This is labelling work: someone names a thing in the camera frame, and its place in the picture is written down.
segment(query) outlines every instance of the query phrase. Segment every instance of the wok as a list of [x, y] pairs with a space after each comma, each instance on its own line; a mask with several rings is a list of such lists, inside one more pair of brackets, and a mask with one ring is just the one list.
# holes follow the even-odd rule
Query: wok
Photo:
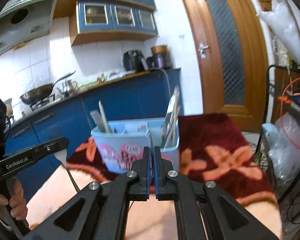
[[63, 77], [59, 78], [55, 83], [46, 84], [24, 93], [20, 97], [21, 101], [26, 105], [33, 105], [47, 98], [52, 93], [53, 87], [57, 82], [66, 79], [67, 77], [70, 77], [74, 73], [75, 71], [73, 71], [72, 73], [68, 73], [67, 75], [64, 75]]

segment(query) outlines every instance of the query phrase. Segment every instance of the silver screw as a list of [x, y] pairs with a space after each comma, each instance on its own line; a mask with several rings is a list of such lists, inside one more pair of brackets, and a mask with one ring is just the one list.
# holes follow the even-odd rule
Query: silver screw
[[95, 181], [89, 184], [89, 189], [96, 190], [98, 187], [99, 187], [99, 183]]
[[174, 171], [174, 170], [171, 170], [171, 171], [168, 171], [168, 176], [169, 177], [176, 177], [178, 175], [178, 172], [177, 171]]
[[138, 173], [136, 172], [136, 171], [128, 171], [127, 172], [127, 176], [129, 177], [129, 178], [134, 178], [135, 176], [137, 176], [138, 175]]
[[217, 185], [217, 184], [216, 184], [213, 180], [208, 180], [208, 181], [206, 182], [206, 186], [207, 186], [208, 188], [214, 188], [216, 185]]

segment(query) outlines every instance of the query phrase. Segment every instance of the silver teapot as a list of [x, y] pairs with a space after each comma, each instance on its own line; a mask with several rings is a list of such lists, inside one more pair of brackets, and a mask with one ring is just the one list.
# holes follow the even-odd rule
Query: silver teapot
[[77, 87], [78, 87], [77, 81], [71, 81], [71, 79], [68, 79], [62, 83], [62, 90], [60, 88], [57, 88], [57, 90], [64, 97], [68, 97], [74, 93]]

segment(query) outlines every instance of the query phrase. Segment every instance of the light blue plastic basket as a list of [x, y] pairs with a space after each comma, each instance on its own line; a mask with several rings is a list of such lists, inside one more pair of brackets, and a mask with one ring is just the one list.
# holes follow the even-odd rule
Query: light blue plastic basket
[[[149, 127], [147, 132], [123, 133], [127, 125], [133, 123], [146, 123]], [[131, 169], [134, 160], [141, 159], [144, 147], [160, 146], [162, 141], [162, 126], [164, 118], [135, 119], [110, 121], [111, 131], [114, 128], [118, 133], [104, 133], [98, 127], [91, 131], [100, 155], [109, 171], [114, 173], [124, 173]], [[172, 162], [173, 168], [179, 171], [179, 130], [177, 122], [176, 145], [165, 149], [160, 149], [163, 159]]]

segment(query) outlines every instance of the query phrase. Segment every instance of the brown pot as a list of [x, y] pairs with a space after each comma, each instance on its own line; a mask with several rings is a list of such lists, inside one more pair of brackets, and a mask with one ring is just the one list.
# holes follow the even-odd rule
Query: brown pot
[[153, 55], [159, 54], [159, 53], [167, 53], [168, 52], [168, 46], [167, 45], [159, 45], [154, 46], [151, 48], [151, 52]]

